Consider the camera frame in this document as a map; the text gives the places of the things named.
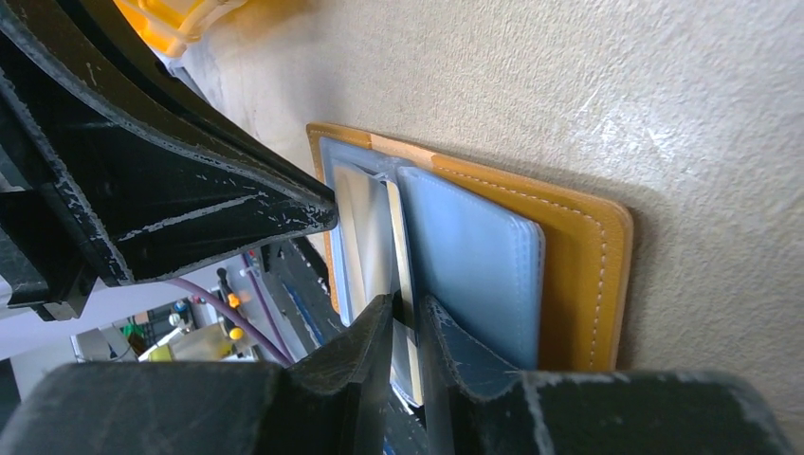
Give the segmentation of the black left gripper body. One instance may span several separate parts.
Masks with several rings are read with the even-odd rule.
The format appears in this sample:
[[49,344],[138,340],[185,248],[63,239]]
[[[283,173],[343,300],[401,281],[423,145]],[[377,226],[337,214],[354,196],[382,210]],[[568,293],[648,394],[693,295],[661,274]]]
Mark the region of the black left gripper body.
[[63,162],[34,124],[26,89],[1,78],[1,308],[79,318],[97,275],[62,191]]

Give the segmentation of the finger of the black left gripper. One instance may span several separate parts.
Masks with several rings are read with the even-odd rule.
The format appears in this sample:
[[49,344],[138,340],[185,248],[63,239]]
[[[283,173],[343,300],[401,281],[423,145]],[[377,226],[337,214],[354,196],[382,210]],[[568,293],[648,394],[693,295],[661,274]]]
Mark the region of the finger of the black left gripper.
[[338,218],[330,189],[174,78],[110,1],[2,3],[1,173],[110,285]]

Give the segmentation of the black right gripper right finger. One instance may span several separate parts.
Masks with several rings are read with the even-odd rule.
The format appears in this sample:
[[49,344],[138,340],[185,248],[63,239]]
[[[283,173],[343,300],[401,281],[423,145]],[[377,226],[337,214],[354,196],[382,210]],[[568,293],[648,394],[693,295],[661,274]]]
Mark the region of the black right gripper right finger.
[[790,454],[759,393],[730,374],[520,370],[423,301],[433,454]]

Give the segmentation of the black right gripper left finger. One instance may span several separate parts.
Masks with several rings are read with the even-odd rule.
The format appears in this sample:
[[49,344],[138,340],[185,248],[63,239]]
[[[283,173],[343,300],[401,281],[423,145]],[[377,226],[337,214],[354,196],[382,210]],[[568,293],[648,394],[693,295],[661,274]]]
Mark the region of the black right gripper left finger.
[[50,373],[1,435],[5,454],[379,454],[393,298],[292,366],[82,363]]

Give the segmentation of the gold card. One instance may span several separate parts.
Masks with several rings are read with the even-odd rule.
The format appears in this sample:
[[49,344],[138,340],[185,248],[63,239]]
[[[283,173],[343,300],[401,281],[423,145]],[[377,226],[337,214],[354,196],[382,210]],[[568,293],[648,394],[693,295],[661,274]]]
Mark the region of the gold card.
[[392,384],[400,398],[411,406],[421,407],[424,404],[424,396],[415,332],[413,280],[404,210],[398,185],[386,180],[385,186],[391,215],[398,293],[402,300],[402,313],[394,317],[393,323]]

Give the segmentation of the tan leather card holder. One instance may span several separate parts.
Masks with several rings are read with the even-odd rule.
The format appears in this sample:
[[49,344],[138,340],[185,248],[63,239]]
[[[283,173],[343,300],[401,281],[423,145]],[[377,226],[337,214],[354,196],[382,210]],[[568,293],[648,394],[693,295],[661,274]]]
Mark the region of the tan leather card holder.
[[327,137],[406,158],[539,223],[546,240],[539,368],[615,369],[634,232],[630,212],[623,205],[343,125],[312,122],[306,133],[318,179],[324,177],[320,141]]

